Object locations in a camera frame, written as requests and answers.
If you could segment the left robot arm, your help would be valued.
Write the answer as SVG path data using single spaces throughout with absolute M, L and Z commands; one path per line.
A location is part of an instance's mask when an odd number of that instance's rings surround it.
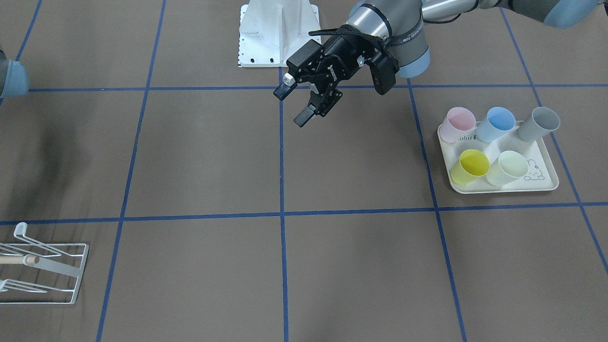
M 287 59 L 287 73 L 274 95 L 285 100 L 299 84 L 310 85 L 310 100 L 294 119 L 304 126 L 324 117 L 341 99 L 337 89 L 363 65 L 379 95 L 397 77 L 415 78 L 430 64 L 426 24 L 447 24 L 474 10 L 499 7 L 546 26 L 574 26 L 605 0 L 361 0 L 343 25 L 308 32 L 311 39 Z

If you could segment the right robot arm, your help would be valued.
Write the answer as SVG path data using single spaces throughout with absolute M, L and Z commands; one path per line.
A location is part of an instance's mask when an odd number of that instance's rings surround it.
M 0 97 L 24 96 L 29 91 L 29 75 L 20 61 L 9 59 L 0 48 Z

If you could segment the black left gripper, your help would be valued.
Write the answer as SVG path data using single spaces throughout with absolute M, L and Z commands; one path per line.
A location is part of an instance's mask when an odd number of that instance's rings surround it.
M 274 90 L 283 101 L 299 84 L 309 84 L 310 100 L 295 117 L 303 127 L 315 115 L 324 117 L 342 98 L 339 82 L 349 80 L 371 57 L 371 43 L 355 35 L 334 35 L 323 45 L 311 39 L 287 59 L 287 73 Z

